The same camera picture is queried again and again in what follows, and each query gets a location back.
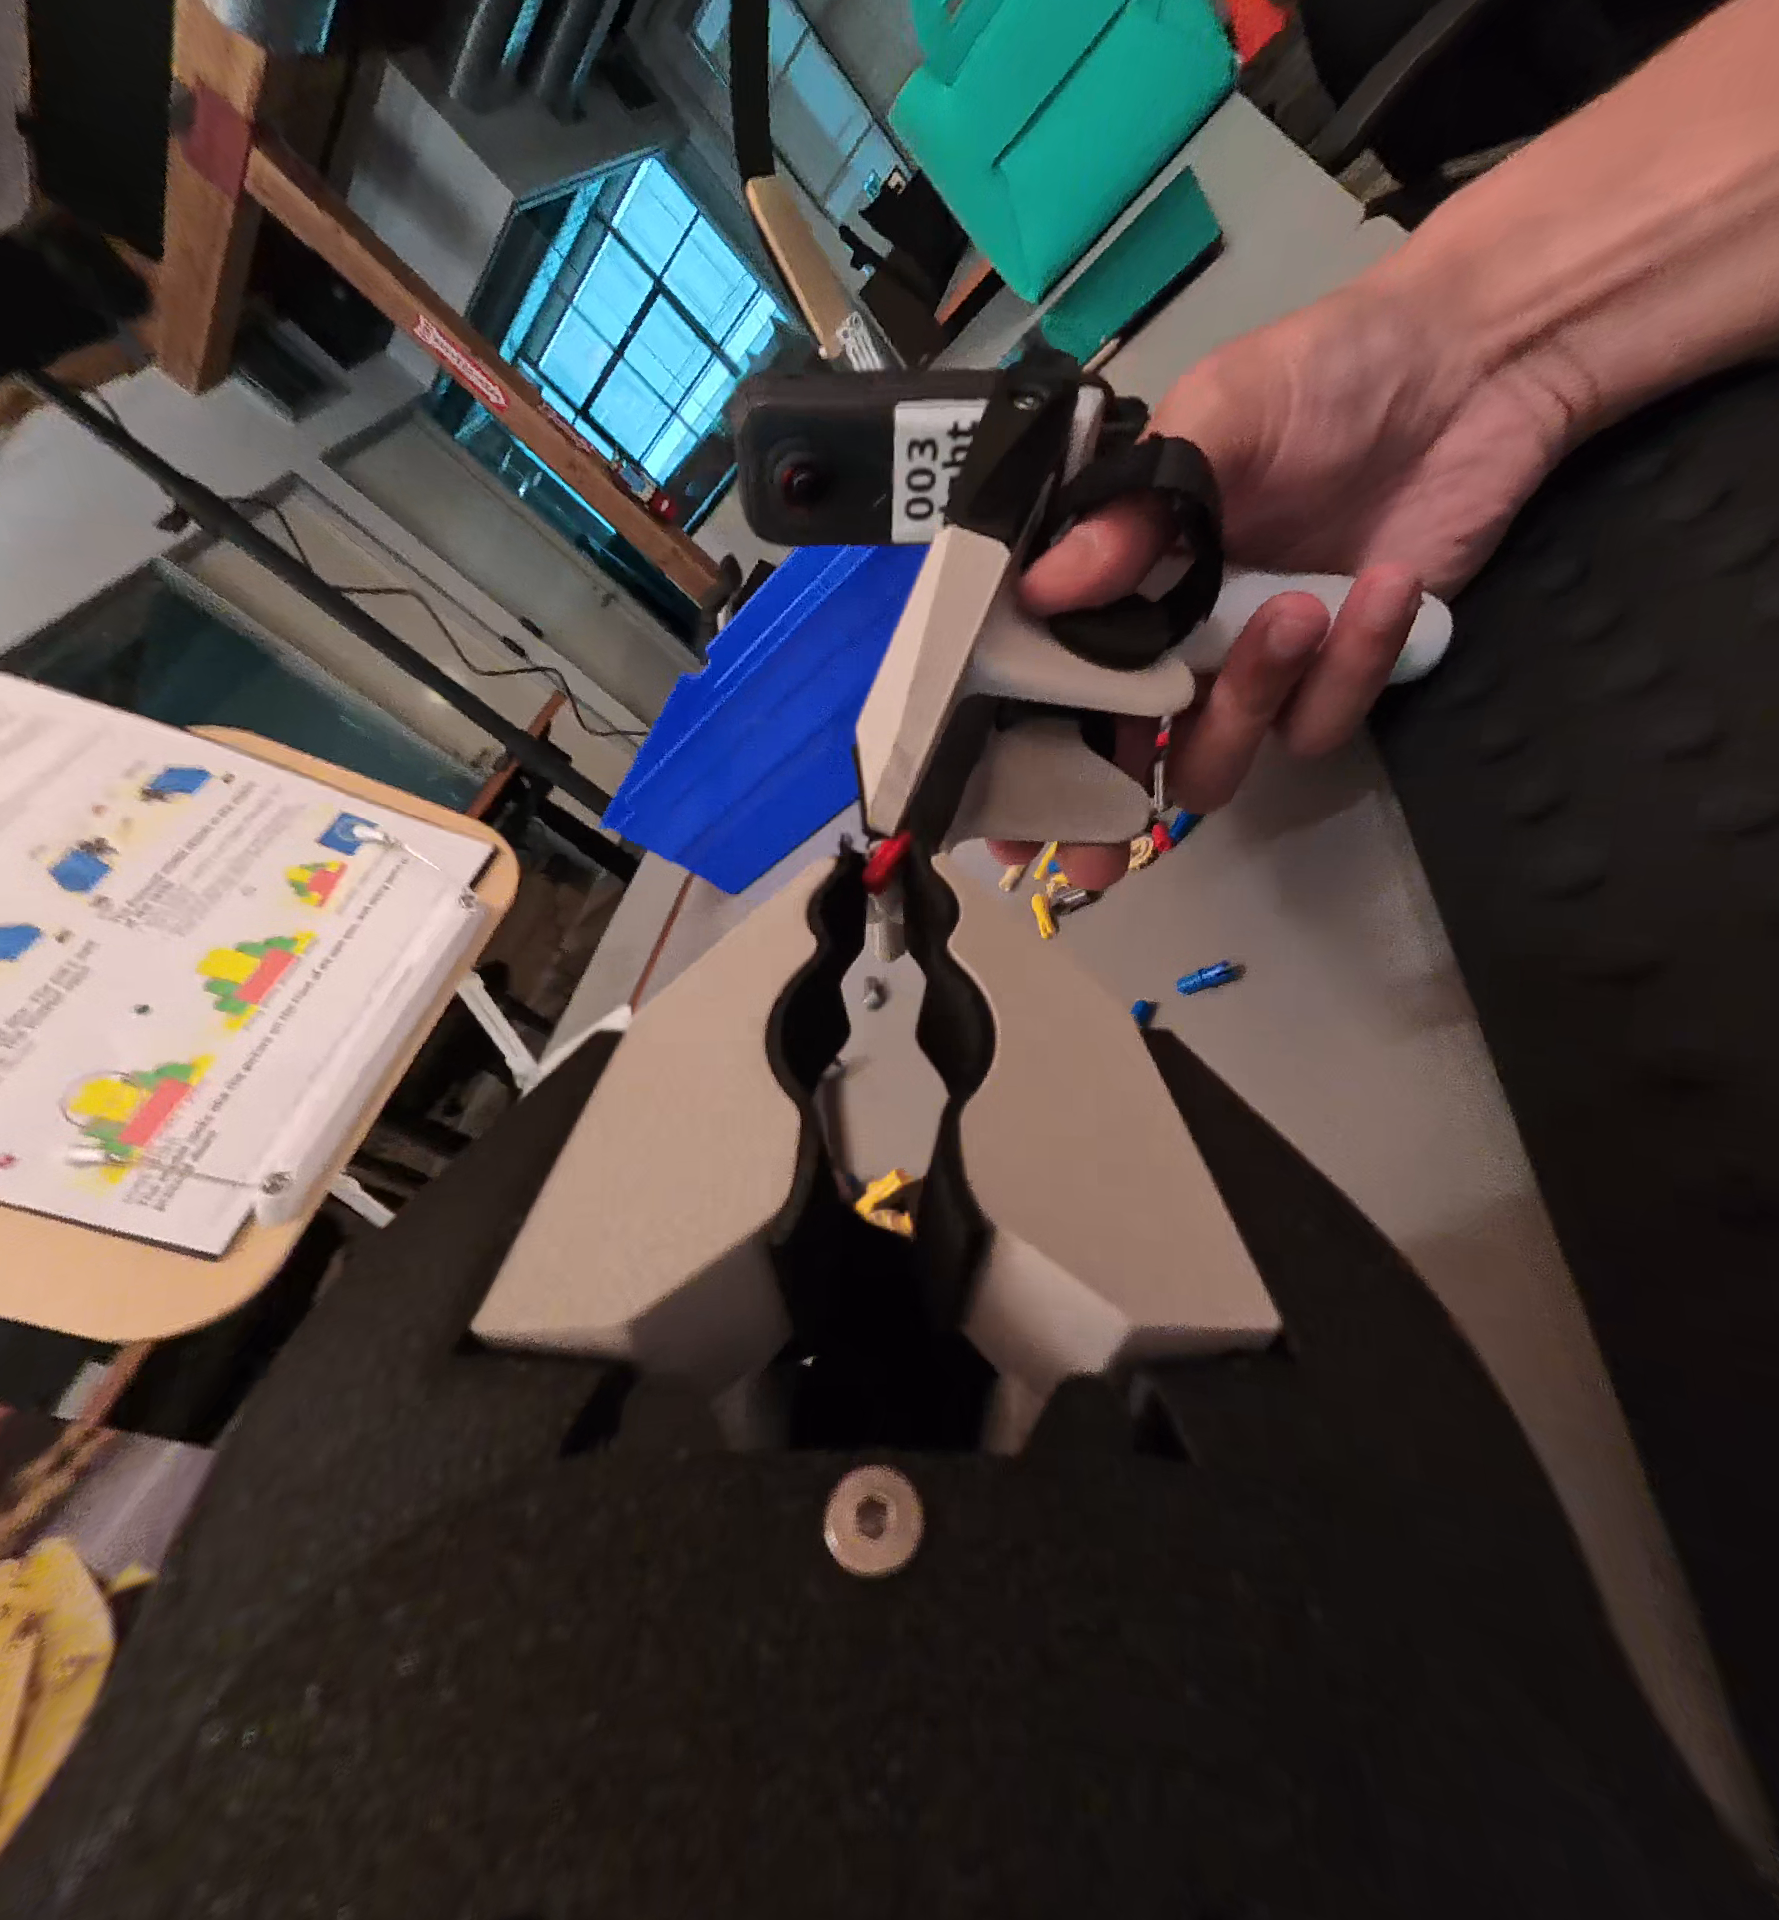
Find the person's right forearm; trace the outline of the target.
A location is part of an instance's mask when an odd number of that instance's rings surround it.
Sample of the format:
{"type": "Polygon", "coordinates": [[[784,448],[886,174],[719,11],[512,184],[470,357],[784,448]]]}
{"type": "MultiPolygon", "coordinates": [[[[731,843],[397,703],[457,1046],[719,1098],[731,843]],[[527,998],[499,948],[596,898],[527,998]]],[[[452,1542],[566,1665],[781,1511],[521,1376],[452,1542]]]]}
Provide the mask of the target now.
{"type": "Polygon", "coordinates": [[[1573,432],[1779,349],[1779,1],[1724,3],[1389,261],[1465,374],[1573,432]]]}

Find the teal plastic crate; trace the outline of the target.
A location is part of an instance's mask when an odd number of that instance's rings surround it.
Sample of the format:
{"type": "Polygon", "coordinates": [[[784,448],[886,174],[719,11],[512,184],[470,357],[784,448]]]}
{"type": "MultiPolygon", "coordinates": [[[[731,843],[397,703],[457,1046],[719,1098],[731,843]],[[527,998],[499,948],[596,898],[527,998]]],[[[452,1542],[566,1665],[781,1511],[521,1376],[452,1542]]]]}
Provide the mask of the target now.
{"type": "Polygon", "coordinates": [[[1238,83],[1210,1],[914,1],[891,126],[969,243],[1040,302],[1238,83]]]}

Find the blue plastic bin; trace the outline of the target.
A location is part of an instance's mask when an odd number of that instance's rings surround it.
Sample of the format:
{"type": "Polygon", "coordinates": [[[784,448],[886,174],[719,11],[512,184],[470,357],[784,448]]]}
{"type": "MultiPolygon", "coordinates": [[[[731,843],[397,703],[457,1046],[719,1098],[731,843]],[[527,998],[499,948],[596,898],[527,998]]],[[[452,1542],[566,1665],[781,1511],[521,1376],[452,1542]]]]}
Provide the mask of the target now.
{"type": "Polygon", "coordinates": [[[857,804],[857,722],[924,560],[788,556],[671,690],[603,826],[740,894],[857,804]]]}

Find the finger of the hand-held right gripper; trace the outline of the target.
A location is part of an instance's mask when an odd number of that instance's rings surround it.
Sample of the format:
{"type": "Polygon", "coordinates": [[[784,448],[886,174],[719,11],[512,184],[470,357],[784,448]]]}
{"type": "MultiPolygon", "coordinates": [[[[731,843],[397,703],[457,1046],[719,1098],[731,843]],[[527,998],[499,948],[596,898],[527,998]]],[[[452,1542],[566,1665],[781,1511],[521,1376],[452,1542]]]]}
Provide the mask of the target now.
{"type": "Polygon", "coordinates": [[[861,819],[869,836],[907,831],[926,769],[981,628],[1010,574],[1010,547],[940,533],[902,609],[855,728],[861,819]]]}

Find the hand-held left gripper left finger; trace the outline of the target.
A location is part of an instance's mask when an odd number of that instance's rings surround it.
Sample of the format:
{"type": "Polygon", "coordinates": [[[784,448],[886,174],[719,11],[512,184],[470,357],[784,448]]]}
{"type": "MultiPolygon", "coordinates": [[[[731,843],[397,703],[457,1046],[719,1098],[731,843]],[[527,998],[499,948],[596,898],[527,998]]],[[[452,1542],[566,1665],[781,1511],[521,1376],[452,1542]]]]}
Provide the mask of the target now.
{"type": "Polygon", "coordinates": [[[626,1021],[557,1063],[589,1098],[470,1336],[695,1392],[735,1449],[787,1446],[801,1387],[862,1302],[869,1226],[817,1089],[849,1037],[861,858],[813,858],[626,1021]]]}

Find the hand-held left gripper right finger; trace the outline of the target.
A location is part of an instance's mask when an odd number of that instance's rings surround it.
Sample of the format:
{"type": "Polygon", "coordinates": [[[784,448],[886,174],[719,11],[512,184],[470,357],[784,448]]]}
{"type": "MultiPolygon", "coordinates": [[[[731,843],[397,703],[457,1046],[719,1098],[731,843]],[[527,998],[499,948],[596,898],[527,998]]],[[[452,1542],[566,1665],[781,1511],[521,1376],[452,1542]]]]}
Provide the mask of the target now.
{"type": "Polygon", "coordinates": [[[986,1446],[1071,1379],[1267,1350],[1282,1318],[1126,1003],[952,862],[907,866],[904,914],[944,1087],[924,1308],[992,1369],[986,1446]]]}

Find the black metal rail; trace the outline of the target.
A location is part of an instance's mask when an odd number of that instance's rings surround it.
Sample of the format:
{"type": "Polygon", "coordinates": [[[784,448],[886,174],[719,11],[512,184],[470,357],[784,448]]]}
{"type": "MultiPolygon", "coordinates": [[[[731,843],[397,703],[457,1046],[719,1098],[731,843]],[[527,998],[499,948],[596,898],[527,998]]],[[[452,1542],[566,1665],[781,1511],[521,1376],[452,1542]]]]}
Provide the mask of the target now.
{"type": "Polygon", "coordinates": [[[536,777],[547,789],[561,789],[577,804],[603,815],[613,795],[584,774],[573,758],[554,742],[554,722],[542,719],[540,732],[530,733],[505,718],[487,699],[470,687],[470,681],[449,673],[444,665],[424,659],[404,638],[377,619],[368,599],[387,596],[383,588],[340,588],[300,553],[261,529],[235,497],[223,496],[167,462],[156,448],[142,442],[112,411],[91,401],[84,394],[66,388],[58,376],[41,371],[23,371],[13,379],[42,403],[60,409],[81,426],[99,444],[140,472],[190,525],[210,540],[223,540],[247,556],[255,566],[296,593],[318,609],[334,626],[348,634],[359,645],[386,659],[433,697],[452,707],[471,726],[484,732],[522,771],[536,777]]]}

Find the wooden board desk stand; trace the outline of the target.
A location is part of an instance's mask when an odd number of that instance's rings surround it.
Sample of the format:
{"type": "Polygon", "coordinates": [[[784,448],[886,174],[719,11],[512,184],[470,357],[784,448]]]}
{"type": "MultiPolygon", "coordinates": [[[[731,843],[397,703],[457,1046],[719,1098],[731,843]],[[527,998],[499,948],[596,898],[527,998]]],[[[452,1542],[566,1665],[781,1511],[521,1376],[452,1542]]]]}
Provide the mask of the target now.
{"type": "Polygon", "coordinates": [[[811,231],[803,207],[776,174],[744,180],[749,218],[792,297],[821,361],[853,372],[902,367],[811,231]]]}

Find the person's right hand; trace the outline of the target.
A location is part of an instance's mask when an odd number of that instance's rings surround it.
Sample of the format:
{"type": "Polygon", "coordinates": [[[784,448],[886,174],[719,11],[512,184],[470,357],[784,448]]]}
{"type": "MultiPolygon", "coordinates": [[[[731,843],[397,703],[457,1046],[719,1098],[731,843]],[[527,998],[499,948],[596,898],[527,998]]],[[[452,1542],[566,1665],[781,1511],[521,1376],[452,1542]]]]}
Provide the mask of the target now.
{"type": "Polygon", "coordinates": [[[1394,682],[1422,599],[1465,585],[1590,426],[1598,383],[1494,236],[1421,228],[1336,293],[1216,349],[1158,403],[1160,438],[1213,469],[1227,557],[1346,579],[1336,611],[1267,599],[1197,679],[1155,761],[1154,722],[1117,724],[1117,764],[1211,813],[1262,747],[1345,746],[1394,682]]]}

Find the small paned window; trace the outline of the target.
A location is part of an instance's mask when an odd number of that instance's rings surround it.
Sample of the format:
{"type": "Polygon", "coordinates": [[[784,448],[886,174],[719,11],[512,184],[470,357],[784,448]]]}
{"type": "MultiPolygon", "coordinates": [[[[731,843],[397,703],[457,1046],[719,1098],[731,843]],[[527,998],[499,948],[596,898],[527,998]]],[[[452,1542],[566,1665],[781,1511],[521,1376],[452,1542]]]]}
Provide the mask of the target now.
{"type": "Polygon", "coordinates": [[[726,437],[740,381],[805,334],[661,157],[540,212],[554,228],[502,354],[596,452],[674,494],[726,437]]]}

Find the pile of colourful lego pieces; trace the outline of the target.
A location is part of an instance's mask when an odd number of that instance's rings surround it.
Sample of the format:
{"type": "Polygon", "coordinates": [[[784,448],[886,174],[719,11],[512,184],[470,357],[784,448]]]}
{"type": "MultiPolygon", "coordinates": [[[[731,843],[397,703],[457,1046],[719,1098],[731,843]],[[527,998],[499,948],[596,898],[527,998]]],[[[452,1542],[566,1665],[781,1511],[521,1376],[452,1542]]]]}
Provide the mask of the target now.
{"type": "MultiPolygon", "coordinates": [[[[1132,837],[1132,853],[1128,861],[1128,872],[1144,872],[1145,868],[1162,862],[1173,851],[1176,851],[1198,824],[1201,815],[1185,807],[1174,807],[1168,795],[1167,780],[1167,758],[1170,752],[1170,740],[1174,730],[1174,714],[1163,714],[1151,738],[1149,766],[1147,766],[1147,800],[1149,811],[1147,821],[1142,833],[1132,837]]],[[[1067,876],[1067,871],[1060,858],[1060,843],[1048,843],[1035,856],[1033,864],[1008,866],[1002,871],[998,880],[999,892],[1012,894],[1021,887],[1021,880],[1029,879],[1033,894],[1029,898],[1030,917],[1036,926],[1036,932],[1044,940],[1057,936],[1061,922],[1071,914],[1079,912],[1095,900],[1098,892],[1082,887],[1067,876]]]]}

